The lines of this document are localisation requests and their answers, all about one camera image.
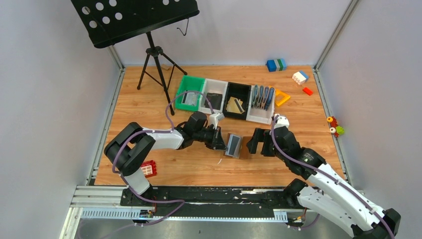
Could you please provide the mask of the brown leather card holder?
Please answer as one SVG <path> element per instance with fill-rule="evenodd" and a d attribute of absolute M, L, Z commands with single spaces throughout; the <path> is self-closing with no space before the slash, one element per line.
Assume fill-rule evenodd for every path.
<path fill-rule="evenodd" d="M 227 135 L 227 149 L 224 156 L 237 159 L 250 159 L 251 153 L 247 148 L 247 143 L 252 139 L 251 136 L 239 136 L 232 133 Z"/>

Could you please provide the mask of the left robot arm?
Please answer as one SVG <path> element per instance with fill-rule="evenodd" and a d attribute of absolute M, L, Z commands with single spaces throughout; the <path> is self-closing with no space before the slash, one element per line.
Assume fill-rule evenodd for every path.
<path fill-rule="evenodd" d="M 139 205 L 146 206 L 152 201 L 152 192 L 141 164 L 150 151 L 181 150 L 190 147 L 195 141 L 204 143 L 211 150 L 226 150 L 218 126 L 222 119 L 223 113 L 207 116 L 196 111 L 187 121 L 169 130 L 149 129 L 131 122 L 105 146 L 104 154 L 112 163 L 112 171 L 119 173 L 134 191 L 133 199 Z"/>

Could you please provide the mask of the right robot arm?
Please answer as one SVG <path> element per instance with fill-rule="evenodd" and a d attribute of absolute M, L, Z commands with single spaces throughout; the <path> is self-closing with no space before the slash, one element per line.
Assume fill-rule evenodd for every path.
<path fill-rule="evenodd" d="M 287 127 L 256 128 L 247 148 L 255 154 L 262 142 L 261 155 L 278 157 L 301 179 L 285 189 L 287 206 L 311 209 L 342 228 L 354 239 L 393 239 L 398 233 L 401 215 L 383 209 L 364 197 L 316 151 L 301 147 Z"/>

